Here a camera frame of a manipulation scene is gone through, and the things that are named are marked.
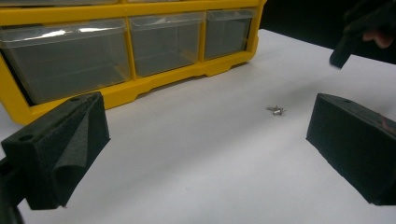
dark background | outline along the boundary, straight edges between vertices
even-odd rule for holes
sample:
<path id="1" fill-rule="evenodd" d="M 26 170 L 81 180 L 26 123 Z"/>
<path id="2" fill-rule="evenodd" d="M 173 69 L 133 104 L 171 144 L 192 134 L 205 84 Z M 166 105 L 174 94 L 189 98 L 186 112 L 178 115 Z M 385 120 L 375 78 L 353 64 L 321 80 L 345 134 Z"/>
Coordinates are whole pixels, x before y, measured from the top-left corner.
<path id="1" fill-rule="evenodd" d="M 268 0 L 261 28 L 312 44 L 334 49 L 342 37 L 343 14 L 360 0 Z M 396 64 L 396 43 L 379 49 L 362 43 L 354 54 Z"/>

